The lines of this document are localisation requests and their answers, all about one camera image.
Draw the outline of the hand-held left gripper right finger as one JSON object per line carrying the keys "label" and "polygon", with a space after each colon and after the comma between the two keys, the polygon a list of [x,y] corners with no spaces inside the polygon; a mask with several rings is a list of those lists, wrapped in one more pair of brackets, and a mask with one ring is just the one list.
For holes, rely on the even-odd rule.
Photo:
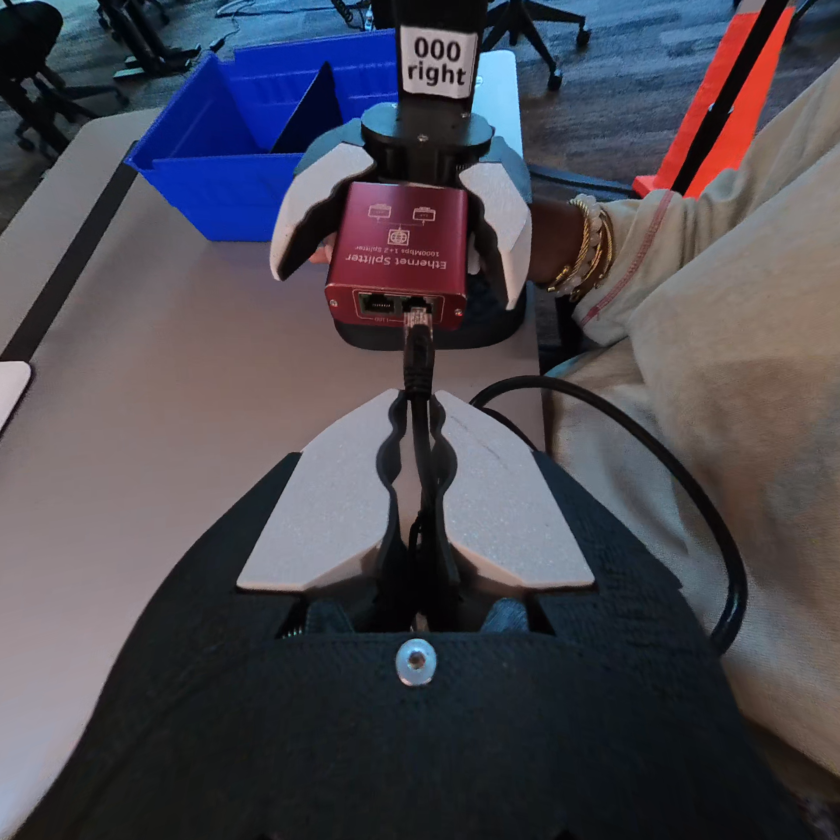
{"label": "hand-held left gripper right finger", "polygon": [[584,589],[595,582],[571,527],[519,436],[448,392],[442,443],[455,457],[443,492],[446,541],[477,589]]}

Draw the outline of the red adapter box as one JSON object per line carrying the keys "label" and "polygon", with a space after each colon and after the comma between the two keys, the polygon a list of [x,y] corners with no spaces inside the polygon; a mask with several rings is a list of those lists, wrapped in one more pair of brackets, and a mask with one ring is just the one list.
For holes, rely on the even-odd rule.
{"label": "red adapter box", "polygon": [[467,307],[466,192],[354,182],[337,233],[325,298],[343,326],[400,327],[421,308],[435,329],[460,328]]}

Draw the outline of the blue plastic bin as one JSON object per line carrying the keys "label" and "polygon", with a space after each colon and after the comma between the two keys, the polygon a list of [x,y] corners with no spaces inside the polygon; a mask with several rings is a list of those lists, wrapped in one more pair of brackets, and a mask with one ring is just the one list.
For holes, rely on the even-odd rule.
{"label": "blue plastic bin", "polygon": [[206,239],[267,242],[312,141],[396,99],[391,29],[207,56],[127,162]]}

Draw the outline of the person's right forearm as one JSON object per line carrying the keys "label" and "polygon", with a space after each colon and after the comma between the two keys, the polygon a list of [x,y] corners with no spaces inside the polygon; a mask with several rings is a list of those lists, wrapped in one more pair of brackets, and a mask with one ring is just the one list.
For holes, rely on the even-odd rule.
{"label": "person's right forearm", "polygon": [[697,197],[656,190],[641,199],[598,203],[578,195],[591,221],[612,233],[612,258],[596,269],[572,315],[584,341],[606,347],[627,336],[635,309],[719,239],[838,152],[839,63],[764,126],[738,169],[717,175]]}

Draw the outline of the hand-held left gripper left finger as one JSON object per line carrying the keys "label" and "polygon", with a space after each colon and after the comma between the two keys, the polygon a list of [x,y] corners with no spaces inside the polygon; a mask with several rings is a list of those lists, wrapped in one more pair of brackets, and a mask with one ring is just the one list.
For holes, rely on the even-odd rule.
{"label": "hand-held left gripper left finger", "polygon": [[406,399],[387,390],[325,428],[300,453],[237,579],[247,592],[314,592],[375,575],[400,535]]}

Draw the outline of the person's torso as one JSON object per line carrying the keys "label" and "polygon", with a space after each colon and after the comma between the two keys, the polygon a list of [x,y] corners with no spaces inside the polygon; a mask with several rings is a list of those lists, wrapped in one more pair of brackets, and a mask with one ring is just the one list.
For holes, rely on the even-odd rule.
{"label": "person's torso", "polygon": [[747,571],[724,657],[747,719],[838,777],[838,247],[714,247],[551,371],[661,440]]}

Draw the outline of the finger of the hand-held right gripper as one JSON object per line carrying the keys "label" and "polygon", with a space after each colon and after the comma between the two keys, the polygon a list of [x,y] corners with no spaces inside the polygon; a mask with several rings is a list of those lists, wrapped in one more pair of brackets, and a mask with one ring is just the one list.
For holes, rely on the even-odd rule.
{"label": "finger of the hand-held right gripper", "polygon": [[294,176],[269,245],[275,280],[287,280],[338,232],[350,185],[374,174],[375,167],[364,147],[341,142]]}
{"label": "finger of the hand-held right gripper", "polygon": [[513,310],[530,267],[529,168],[524,160],[480,160],[458,181],[468,199],[467,274],[481,274],[499,304]]}

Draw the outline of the black textured pad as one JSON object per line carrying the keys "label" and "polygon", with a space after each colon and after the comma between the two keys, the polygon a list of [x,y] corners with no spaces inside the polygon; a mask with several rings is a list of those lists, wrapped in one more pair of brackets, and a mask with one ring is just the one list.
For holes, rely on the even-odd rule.
{"label": "black textured pad", "polygon": [[[434,329],[437,350],[475,350],[501,343],[521,327],[527,309],[527,292],[521,290],[514,309],[507,310],[491,290],[483,273],[466,277],[466,310],[460,327],[452,331]],[[402,351],[402,327],[343,324],[334,322],[336,332],[348,345],[375,352]]]}

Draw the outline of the person's right hand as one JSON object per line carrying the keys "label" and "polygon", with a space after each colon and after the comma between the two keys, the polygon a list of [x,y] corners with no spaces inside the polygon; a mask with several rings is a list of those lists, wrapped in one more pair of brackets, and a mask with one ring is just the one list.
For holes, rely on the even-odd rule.
{"label": "person's right hand", "polygon": [[570,202],[535,199],[531,218],[528,279],[547,289],[564,270],[576,265],[584,239],[584,216]]}

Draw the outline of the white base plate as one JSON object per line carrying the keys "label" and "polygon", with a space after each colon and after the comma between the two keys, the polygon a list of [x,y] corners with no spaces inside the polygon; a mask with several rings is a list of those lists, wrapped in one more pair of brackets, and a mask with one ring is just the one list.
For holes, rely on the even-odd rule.
{"label": "white base plate", "polygon": [[479,56],[472,111],[485,118],[495,135],[524,157],[517,61],[513,52],[492,50]]}

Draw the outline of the orange traffic cone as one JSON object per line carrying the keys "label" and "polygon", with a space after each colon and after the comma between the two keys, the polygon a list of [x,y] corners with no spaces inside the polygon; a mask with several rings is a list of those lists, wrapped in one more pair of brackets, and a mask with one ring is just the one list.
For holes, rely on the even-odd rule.
{"label": "orange traffic cone", "polygon": [[794,2],[739,3],[658,171],[634,179],[635,197],[657,190],[698,197],[740,166],[794,12]]}

